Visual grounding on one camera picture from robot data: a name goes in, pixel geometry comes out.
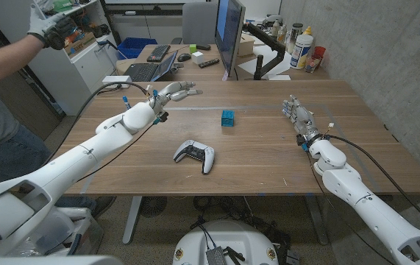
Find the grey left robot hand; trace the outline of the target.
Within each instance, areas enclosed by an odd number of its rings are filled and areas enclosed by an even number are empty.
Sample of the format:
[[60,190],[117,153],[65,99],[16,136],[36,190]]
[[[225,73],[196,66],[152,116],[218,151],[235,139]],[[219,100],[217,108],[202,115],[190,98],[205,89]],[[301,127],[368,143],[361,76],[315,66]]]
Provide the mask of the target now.
[[159,114],[162,113],[163,107],[169,101],[178,102],[187,96],[203,94],[202,90],[193,89],[194,86],[195,83],[189,81],[170,83],[149,99],[149,106],[154,110],[155,114]]

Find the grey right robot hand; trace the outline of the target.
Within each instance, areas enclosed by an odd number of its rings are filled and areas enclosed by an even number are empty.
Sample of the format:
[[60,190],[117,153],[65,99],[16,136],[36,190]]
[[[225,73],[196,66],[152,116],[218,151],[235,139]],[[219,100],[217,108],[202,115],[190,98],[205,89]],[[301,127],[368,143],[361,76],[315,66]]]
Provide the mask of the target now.
[[293,123],[295,131],[302,135],[306,141],[311,140],[319,134],[313,114],[301,105],[299,100],[291,95],[289,100],[282,103],[282,112]]

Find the person grey gloved hand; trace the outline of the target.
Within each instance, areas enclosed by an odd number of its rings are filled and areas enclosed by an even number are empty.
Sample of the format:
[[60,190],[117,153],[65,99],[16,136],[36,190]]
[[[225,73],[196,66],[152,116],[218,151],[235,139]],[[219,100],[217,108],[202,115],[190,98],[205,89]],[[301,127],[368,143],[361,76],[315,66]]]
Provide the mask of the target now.
[[42,19],[39,16],[39,13],[36,7],[34,5],[31,5],[29,30],[27,31],[27,34],[36,37],[38,40],[40,40],[43,43],[43,47],[47,48],[49,47],[49,43],[45,37],[47,30],[50,27],[55,26],[64,17],[65,15],[58,13],[49,18]]

